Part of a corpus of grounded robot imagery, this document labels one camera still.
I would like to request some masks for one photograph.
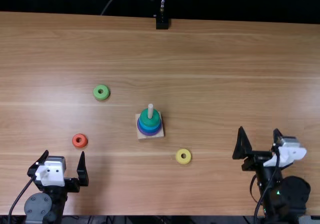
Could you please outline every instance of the ring stacking toy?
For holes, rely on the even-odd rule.
[[[161,114],[149,104],[147,109],[136,115],[138,139],[163,137]]]

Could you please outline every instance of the wood grain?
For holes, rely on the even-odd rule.
[[[256,150],[272,130],[308,149],[285,175],[312,187],[320,214],[320,26],[0,13],[0,214],[46,150],[76,176],[85,134],[89,187],[65,214],[252,215],[253,173],[232,160],[242,125]],[[93,88],[110,87],[98,102]],[[137,140],[135,114],[162,112],[165,138]],[[182,166],[175,152],[187,148]],[[23,214],[32,185],[14,214]]]

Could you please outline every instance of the black bracket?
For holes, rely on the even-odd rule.
[[[270,151],[255,151],[252,150],[252,146],[250,141],[247,137],[247,134],[244,128],[241,126],[238,130],[238,137],[236,140],[235,149],[232,155],[232,159],[239,160],[245,159],[247,157],[253,157],[255,155],[258,156],[265,156],[265,157],[272,157],[272,153]]]

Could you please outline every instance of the blue ring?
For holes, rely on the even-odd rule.
[[[141,122],[141,119],[139,118],[139,124],[140,124],[140,127],[141,127],[143,130],[148,131],[148,132],[154,132],[154,131],[156,131],[156,130],[159,128],[159,126],[161,126],[161,120],[160,120],[160,122],[159,122],[158,125],[156,125],[156,126],[154,126],[154,127],[148,127],[148,126],[144,125],[144,124]]]
[[[161,130],[161,128],[162,128],[161,122],[160,122],[160,125],[158,126],[158,128],[155,129],[155,130],[152,130],[152,131],[150,131],[150,130],[145,130],[145,129],[140,125],[139,120],[137,121],[136,124],[137,124],[137,127],[138,127],[139,131],[140,131],[141,133],[143,133],[144,135],[155,135],[155,134],[157,134],[157,133]]]

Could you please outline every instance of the toy ring with hole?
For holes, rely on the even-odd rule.
[[[98,85],[93,89],[93,95],[97,100],[105,100],[110,95],[110,90],[105,85]]]
[[[72,138],[72,144],[76,148],[83,148],[88,144],[88,139],[85,135],[77,134]]]
[[[191,161],[191,153],[187,149],[180,149],[175,154],[178,163],[185,165]]]

